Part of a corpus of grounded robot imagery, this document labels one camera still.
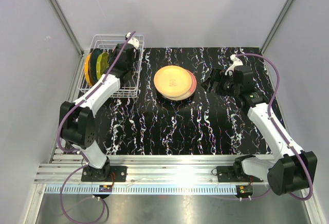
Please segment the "cream pink plate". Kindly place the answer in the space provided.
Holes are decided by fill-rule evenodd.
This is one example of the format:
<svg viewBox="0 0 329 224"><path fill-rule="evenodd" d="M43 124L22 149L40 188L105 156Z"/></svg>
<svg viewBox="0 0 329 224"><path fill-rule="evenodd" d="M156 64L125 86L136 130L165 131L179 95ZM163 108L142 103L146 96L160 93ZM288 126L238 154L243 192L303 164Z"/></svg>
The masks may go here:
<svg viewBox="0 0 329 224"><path fill-rule="evenodd" d="M190 71L187 70L187 72L189 73L189 75L191 77L191 80L192 80L191 87L187 92L195 92L196 87L197 87L197 80L196 80L195 76Z"/></svg>

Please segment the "green polka dot plate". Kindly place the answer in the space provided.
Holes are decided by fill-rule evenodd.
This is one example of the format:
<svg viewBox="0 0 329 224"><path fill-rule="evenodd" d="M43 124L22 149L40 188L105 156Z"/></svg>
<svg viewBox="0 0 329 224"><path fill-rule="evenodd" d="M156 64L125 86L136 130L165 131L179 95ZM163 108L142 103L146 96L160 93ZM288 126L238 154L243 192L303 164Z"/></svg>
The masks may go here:
<svg viewBox="0 0 329 224"><path fill-rule="evenodd" d="M108 68L108 52L102 52L96 61L96 77L97 80L100 80L101 76L104 74Z"/></svg>

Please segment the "teal glazed plate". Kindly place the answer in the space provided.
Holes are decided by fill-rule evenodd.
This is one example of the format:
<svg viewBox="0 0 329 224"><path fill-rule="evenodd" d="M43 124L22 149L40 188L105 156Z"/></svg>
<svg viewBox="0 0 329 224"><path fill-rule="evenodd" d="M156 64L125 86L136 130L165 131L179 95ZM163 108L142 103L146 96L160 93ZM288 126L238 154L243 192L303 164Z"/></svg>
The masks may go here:
<svg viewBox="0 0 329 224"><path fill-rule="evenodd" d="M102 50L99 48L95 48L90 55L89 61L89 78L92 85L97 83L97 75L96 75L96 65L98 56L102 53Z"/></svg>

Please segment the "beige bear print plate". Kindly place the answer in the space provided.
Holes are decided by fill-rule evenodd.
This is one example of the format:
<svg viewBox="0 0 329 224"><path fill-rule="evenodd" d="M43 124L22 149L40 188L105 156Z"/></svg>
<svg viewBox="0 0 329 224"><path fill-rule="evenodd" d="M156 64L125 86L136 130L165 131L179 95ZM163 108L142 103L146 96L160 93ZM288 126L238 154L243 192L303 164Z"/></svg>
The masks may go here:
<svg viewBox="0 0 329 224"><path fill-rule="evenodd" d="M168 100L173 100L173 101L180 101L180 100L184 100L189 98L190 96L192 96L194 94L194 92L186 92L183 95L177 96L177 97L170 97L168 95L164 95L162 94L162 96Z"/></svg>

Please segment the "orange polka dot plate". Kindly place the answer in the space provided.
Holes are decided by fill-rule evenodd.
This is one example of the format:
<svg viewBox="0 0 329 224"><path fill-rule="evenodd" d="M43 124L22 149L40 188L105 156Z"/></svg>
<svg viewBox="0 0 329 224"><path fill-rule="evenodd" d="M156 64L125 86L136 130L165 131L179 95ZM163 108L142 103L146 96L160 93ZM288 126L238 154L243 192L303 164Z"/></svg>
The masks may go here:
<svg viewBox="0 0 329 224"><path fill-rule="evenodd" d="M87 57L85 59L85 63L84 63L84 77L85 77L85 80L86 80L87 84L90 87L92 87L93 86L93 81L90 79L89 67L90 67L90 53L87 55Z"/></svg>

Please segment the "yellow cream plate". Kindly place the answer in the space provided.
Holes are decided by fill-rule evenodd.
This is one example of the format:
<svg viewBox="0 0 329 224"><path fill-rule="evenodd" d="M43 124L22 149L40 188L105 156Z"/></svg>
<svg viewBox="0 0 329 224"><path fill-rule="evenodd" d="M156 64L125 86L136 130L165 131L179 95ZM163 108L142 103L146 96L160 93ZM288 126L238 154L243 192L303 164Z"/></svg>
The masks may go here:
<svg viewBox="0 0 329 224"><path fill-rule="evenodd" d="M154 85L165 96L178 97L185 94L192 85L190 74L179 66L165 66L154 75Z"/></svg>

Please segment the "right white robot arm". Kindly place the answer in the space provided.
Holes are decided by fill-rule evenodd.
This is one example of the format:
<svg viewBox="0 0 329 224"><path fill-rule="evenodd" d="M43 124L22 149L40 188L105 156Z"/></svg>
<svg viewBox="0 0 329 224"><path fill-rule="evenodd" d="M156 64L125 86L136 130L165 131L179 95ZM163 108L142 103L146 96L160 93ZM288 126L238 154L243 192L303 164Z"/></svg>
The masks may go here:
<svg viewBox="0 0 329 224"><path fill-rule="evenodd" d="M255 177L267 182L278 196L308 189L308 200L313 194L317 157L306 152L294 141L272 111L269 99L256 89L254 72L249 66L237 66L224 71L214 68L203 88L216 94L234 97L237 106L256 126L273 155L272 160L259 159L255 155L235 158L233 176L238 181Z"/></svg>

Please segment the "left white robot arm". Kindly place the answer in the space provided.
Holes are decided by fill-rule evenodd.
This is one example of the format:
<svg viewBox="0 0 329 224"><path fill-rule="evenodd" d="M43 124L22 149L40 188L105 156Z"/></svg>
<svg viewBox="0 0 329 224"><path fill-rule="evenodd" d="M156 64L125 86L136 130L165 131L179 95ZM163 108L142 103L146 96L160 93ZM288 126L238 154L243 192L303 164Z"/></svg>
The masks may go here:
<svg viewBox="0 0 329 224"><path fill-rule="evenodd" d="M85 79L91 88L74 102L60 107L58 138L85 159L82 181L114 181L110 160L98 144L95 117L102 105L128 82L134 71L138 48L121 43L107 52L95 48L85 61Z"/></svg>

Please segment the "right small circuit board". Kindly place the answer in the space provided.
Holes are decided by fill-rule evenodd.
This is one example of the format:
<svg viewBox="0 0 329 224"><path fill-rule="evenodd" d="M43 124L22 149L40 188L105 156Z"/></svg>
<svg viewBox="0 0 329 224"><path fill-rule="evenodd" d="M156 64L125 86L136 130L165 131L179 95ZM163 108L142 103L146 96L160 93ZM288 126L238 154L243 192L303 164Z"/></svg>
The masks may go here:
<svg viewBox="0 0 329 224"><path fill-rule="evenodd" d="M237 197L248 198L253 195L253 186L250 185L238 185L236 187Z"/></svg>

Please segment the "small circuit board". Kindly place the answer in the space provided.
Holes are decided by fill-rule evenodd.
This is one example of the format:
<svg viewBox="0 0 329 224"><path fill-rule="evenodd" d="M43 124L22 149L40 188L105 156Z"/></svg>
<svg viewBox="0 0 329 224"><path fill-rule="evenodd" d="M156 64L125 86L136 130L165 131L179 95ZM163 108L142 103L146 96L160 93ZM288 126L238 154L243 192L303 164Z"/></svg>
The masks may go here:
<svg viewBox="0 0 329 224"><path fill-rule="evenodd" d="M113 191L113 187L110 185L99 185L99 192L111 193Z"/></svg>
<svg viewBox="0 0 329 224"><path fill-rule="evenodd" d="M236 187L237 197L248 198L253 195L253 186L250 185L238 185Z"/></svg>

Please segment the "left small circuit board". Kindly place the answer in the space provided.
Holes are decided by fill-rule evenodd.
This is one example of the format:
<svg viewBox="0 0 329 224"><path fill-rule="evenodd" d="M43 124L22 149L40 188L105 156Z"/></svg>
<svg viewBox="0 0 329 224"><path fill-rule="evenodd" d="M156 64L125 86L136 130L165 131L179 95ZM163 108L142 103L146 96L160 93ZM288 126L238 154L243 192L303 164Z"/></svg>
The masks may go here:
<svg viewBox="0 0 329 224"><path fill-rule="evenodd" d="M113 191L113 187L110 185L99 185L99 192L111 193Z"/></svg>

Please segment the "aluminium frame post left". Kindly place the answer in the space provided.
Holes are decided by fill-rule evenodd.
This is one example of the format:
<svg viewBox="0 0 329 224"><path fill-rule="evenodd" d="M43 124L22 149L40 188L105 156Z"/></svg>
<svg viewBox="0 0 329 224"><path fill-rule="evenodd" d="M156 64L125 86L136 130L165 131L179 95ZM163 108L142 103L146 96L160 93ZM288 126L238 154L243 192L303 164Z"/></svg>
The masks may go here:
<svg viewBox="0 0 329 224"><path fill-rule="evenodd" d="M65 17L65 14L63 12L63 10L60 7L60 4L57 0L48 0L57 16L57 18L59 19L64 31L66 32L68 38L70 39L70 41L72 42L76 52L78 53L78 55L81 57L84 54L84 49L82 48L82 46L80 45L77 37L75 36L70 24L68 23L68 20Z"/></svg>

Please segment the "aluminium frame post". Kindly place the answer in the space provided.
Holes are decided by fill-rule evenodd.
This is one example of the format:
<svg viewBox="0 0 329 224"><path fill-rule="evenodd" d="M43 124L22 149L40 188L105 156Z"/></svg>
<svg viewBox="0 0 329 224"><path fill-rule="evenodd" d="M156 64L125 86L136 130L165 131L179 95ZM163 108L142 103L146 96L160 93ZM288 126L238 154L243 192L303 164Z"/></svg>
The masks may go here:
<svg viewBox="0 0 329 224"><path fill-rule="evenodd" d="M269 44L271 43L272 39L274 38L276 32L279 30L282 22L284 21L288 11L292 7L295 0L286 0L281 11L279 12L279 15L277 16L269 34L267 35L262 47L261 47L261 53L264 54L266 49L268 48Z"/></svg>
<svg viewBox="0 0 329 224"><path fill-rule="evenodd" d="M82 48L82 46L80 45L77 37L75 36L70 24L68 23L68 20L65 17L65 14L63 12L63 10L60 7L60 4L57 0L48 0L57 16L57 18L59 19L64 31L66 32L68 38L70 39L70 41L72 42L76 52L78 53L78 55L81 57L84 54L84 49Z"/></svg>

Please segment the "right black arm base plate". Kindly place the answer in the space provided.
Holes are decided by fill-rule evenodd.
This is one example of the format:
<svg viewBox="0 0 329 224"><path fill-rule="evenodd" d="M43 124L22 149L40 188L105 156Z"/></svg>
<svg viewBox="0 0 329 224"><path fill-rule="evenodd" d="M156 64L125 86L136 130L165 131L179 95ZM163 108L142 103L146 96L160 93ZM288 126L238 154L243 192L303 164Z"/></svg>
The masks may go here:
<svg viewBox="0 0 329 224"><path fill-rule="evenodd" d="M246 176L241 175L238 176L233 166L217 166L211 171L213 176L217 177L218 182L243 182L243 183L250 183L250 182L263 182L263 180L255 177L255 176Z"/></svg>

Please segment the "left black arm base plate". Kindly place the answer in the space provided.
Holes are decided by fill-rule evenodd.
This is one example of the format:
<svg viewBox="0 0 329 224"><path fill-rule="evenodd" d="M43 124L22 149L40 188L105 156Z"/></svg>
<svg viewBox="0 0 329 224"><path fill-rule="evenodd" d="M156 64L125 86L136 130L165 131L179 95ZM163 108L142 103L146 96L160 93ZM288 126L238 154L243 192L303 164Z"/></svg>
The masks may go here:
<svg viewBox="0 0 329 224"><path fill-rule="evenodd" d="M82 182L126 182L127 166L105 166L102 169L86 167L81 176Z"/></svg>

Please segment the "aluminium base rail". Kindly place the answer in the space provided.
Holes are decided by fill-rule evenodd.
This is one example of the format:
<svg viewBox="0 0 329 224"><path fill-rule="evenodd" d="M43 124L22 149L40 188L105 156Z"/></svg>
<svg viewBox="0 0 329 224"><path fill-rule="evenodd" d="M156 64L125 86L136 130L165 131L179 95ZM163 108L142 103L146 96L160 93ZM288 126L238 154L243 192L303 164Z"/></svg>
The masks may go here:
<svg viewBox="0 0 329 224"><path fill-rule="evenodd" d="M113 166L126 166L126 184L216 184L215 168L234 163L235 155L110 155ZM80 183L82 156L56 152L49 163L42 163L34 183Z"/></svg>

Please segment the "aluminium frame post right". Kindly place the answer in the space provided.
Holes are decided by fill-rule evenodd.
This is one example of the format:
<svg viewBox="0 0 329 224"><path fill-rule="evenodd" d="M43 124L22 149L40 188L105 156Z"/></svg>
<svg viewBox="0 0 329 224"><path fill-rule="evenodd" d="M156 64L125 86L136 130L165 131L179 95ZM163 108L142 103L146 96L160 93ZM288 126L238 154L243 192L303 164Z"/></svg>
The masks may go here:
<svg viewBox="0 0 329 224"><path fill-rule="evenodd" d="M271 43L272 39L274 38L276 32L279 30L282 22L284 21L288 11L292 7L295 0L286 0L281 11L279 12L279 15L277 16L269 34L267 35L262 47L261 47L261 53L264 54L266 49L268 48L269 44Z"/></svg>

